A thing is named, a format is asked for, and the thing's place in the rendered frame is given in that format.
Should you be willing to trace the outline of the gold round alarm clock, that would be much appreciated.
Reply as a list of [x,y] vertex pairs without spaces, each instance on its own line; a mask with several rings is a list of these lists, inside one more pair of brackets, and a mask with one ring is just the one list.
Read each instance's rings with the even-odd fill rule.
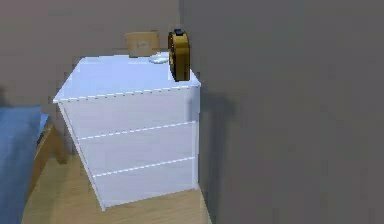
[[174,29],[168,34],[169,66],[175,82],[190,80],[190,44],[187,33]]

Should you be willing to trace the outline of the white chest of drawers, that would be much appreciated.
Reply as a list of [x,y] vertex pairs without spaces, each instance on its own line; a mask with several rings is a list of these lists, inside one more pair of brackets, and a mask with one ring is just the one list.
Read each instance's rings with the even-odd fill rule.
[[197,188],[200,87],[145,57],[78,62],[53,101],[101,208]]

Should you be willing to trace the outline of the small white dish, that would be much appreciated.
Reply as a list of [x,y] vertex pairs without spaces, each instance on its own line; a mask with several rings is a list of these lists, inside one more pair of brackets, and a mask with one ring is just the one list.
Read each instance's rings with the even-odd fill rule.
[[169,61],[168,52],[158,52],[149,57],[149,61],[153,64],[164,64]]

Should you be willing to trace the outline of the brown cardboard box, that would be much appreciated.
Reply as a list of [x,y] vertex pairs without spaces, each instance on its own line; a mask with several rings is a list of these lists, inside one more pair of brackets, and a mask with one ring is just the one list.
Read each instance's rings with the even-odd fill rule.
[[150,57],[160,51],[160,38],[157,30],[129,32],[125,34],[130,57]]

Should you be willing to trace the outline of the blue bed with wooden frame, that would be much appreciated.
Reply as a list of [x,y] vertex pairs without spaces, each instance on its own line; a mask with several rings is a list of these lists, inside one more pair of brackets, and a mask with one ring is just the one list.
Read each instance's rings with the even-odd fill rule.
[[0,107],[0,224],[21,224],[25,204],[51,153],[67,153],[40,106]]

